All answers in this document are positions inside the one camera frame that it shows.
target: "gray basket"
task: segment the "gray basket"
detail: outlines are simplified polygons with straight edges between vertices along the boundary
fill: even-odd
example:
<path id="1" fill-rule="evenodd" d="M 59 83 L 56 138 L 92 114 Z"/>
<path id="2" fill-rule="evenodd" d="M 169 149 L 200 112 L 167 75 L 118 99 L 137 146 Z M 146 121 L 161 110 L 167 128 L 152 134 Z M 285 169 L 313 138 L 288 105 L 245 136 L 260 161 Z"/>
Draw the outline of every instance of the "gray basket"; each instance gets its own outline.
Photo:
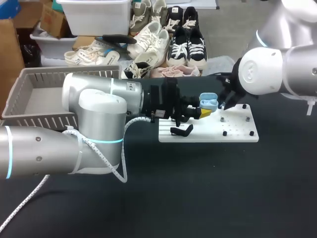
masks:
<path id="1" fill-rule="evenodd" d="M 2 118 L 10 125 L 52 130 L 64 130 L 66 125 L 77 128 L 76 114 L 65 111 L 61 103 L 64 79 L 72 72 L 121 78 L 119 65 L 25 68 L 10 91 Z"/>

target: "black tabletop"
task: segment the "black tabletop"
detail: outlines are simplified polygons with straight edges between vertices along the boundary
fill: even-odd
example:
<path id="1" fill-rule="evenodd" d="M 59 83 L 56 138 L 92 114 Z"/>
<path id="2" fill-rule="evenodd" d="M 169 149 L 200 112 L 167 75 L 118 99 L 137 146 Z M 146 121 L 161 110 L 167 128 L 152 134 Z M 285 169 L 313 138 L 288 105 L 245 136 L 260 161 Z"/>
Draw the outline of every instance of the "black tabletop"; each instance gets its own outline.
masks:
<path id="1" fill-rule="evenodd" d="M 144 88 L 162 79 L 141 80 Z M 215 78 L 182 78 L 183 95 L 219 93 Z M 51 176 L 2 238 L 317 237 L 317 108 L 246 97 L 258 143 L 158 142 L 158 124 L 125 137 L 128 183 L 113 175 Z M 41 177 L 0 181 L 0 223 Z"/>

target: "pegboard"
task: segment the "pegboard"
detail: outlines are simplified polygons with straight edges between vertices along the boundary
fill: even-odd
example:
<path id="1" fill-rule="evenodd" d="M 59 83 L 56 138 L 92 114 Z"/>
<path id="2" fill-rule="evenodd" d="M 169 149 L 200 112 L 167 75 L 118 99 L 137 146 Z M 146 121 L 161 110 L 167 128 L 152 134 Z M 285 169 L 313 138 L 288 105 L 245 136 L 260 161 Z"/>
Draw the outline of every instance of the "pegboard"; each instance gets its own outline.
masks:
<path id="1" fill-rule="evenodd" d="M 170 128 L 176 127 L 171 119 L 159 120 L 158 140 L 160 142 L 182 142 L 182 143 L 202 143 L 202 142 L 258 142 L 259 135 L 253 119 L 251 108 L 248 104 L 237 104 L 234 108 L 226 111 L 218 109 L 209 117 L 199 120 L 189 119 L 187 123 L 181 123 L 180 129 L 186 130 L 192 124 L 194 129 L 187 137 L 171 135 Z"/>

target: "yellow object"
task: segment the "yellow object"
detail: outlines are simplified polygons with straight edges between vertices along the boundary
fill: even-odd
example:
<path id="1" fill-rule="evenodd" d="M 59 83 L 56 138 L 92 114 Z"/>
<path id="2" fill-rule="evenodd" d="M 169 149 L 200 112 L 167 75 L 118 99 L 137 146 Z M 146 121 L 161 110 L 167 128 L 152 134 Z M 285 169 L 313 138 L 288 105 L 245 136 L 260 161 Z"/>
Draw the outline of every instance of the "yellow object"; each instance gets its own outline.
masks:
<path id="1" fill-rule="evenodd" d="M 208 117 L 212 113 L 212 110 L 207 110 L 207 109 L 201 109 L 201 110 L 202 110 L 202 113 L 201 113 L 199 119 Z"/>

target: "robotic arm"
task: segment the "robotic arm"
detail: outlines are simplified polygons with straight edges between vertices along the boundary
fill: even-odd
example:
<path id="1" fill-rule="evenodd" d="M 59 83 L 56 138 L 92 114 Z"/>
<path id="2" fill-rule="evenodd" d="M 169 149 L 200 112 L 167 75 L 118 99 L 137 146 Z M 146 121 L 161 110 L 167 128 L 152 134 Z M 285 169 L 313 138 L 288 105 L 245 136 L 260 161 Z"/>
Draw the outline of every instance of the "robotic arm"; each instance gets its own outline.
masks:
<path id="1" fill-rule="evenodd" d="M 171 132 L 184 136 L 186 132 L 178 128 L 181 122 L 211 114 L 199 107 L 199 97 L 182 97 L 175 78 L 143 90 L 139 82 L 70 73 L 64 81 L 62 104 L 78 116 L 79 133 L 91 146 L 80 137 L 41 127 L 0 127 L 0 178 L 111 173 L 101 154 L 116 170 L 124 153 L 127 116 L 144 114 L 150 119 L 142 120 L 151 122 L 172 118 L 176 127 Z"/>
<path id="2" fill-rule="evenodd" d="M 281 0 L 256 31 L 230 75 L 219 76 L 224 86 L 219 105 L 234 107 L 246 94 L 282 93 L 308 102 L 308 115 L 317 101 L 316 0 Z M 231 91 L 235 94 L 228 99 Z"/>

